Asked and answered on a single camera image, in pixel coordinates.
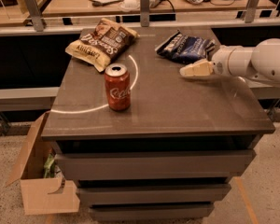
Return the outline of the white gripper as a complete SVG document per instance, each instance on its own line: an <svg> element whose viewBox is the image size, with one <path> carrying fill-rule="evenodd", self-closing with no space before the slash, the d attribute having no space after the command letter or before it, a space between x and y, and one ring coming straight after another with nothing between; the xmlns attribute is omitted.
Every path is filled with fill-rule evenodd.
<svg viewBox="0 0 280 224"><path fill-rule="evenodd" d="M195 64L181 68L182 77L207 77L213 73L210 65L213 63L214 72L225 77L251 77L256 74L251 57L253 47L223 46L212 56L212 62L200 59Z"/></svg>

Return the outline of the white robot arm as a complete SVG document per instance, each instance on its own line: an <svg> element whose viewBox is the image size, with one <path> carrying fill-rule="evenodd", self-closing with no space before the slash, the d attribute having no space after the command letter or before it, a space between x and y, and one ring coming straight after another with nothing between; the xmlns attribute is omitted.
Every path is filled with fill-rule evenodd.
<svg viewBox="0 0 280 224"><path fill-rule="evenodd" d="M210 61L200 59L182 67L179 73L186 78L243 77L280 87L280 39L270 38L255 47L221 45Z"/></svg>

